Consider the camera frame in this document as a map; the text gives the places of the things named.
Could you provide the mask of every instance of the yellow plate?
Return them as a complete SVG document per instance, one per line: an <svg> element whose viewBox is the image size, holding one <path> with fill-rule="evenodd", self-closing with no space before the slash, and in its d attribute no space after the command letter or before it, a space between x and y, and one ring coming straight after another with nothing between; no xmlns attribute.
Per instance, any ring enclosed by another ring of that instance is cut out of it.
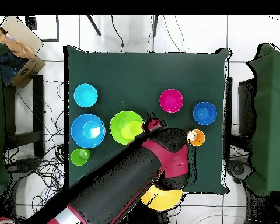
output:
<svg viewBox="0 0 280 224"><path fill-rule="evenodd" d="M150 209L154 209L156 211L167 211L176 206L182 196L182 189L163 191L152 185L142 196L141 201Z"/></svg>

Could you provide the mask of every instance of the lime green bowl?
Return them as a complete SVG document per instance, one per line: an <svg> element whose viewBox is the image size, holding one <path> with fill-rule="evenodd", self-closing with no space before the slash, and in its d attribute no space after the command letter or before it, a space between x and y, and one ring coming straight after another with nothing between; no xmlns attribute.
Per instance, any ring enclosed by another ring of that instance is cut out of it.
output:
<svg viewBox="0 0 280 224"><path fill-rule="evenodd" d="M119 144L129 144L135 136L143 133L141 116L133 111L121 111L111 120L110 132Z"/></svg>
<svg viewBox="0 0 280 224"><path fill-rule="evenodd" d="M90 157L88 149L75 149L71 154L71 161L76 166L83 166Z"/></svg>

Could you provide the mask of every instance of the small orange cup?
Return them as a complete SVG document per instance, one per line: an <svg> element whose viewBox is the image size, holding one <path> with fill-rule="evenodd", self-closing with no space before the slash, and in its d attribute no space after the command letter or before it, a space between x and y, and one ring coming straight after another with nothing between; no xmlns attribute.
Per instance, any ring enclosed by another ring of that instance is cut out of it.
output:
<svg viewBox="0 0 280 224"><path fill-rule="evenodd" d="M194 129L193 132L197 134L197 138L193 141L190 140L190 144L198 147L205 142L205 135L202 131L198 129Z"/></svg>

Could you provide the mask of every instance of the light blue bowl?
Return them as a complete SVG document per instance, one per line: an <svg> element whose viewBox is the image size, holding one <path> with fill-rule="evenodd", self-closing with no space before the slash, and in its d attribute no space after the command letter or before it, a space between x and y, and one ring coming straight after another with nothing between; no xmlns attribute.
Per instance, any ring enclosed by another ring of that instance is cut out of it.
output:
<svg viewBox="0 0 280 224"><path fill-rule="evenodd" d="M106 129L104 123L95 115L81 115L72 123L72 138L82 148L91 149L100 145L105 134Z"/></svg>
<svg viewBox="0 0 280 224"><path fill-rule="evenodd" d="M200 102L193 109L193 117L198 124L212 124L217 117L216 107L210 102Z"/></svg>
<svg viewBox="0 0 280 224"><path fill-rule="evenodd" d="M84 83L79 85L73 94L75 102L81 107L91 107L97 101L97 90L94 86Z"/></svg>

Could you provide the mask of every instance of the magenta bowl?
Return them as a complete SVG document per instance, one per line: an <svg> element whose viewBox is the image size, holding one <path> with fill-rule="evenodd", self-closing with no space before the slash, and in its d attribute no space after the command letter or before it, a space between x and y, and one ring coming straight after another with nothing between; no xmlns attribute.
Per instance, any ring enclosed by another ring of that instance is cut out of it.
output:
<svg viewBox="0 0 280 224"><path fill-rule="evenodd" d="M176 113L184 104L181 93L176 89L165 90L159 99L161 108L168 113Z"/></svg>

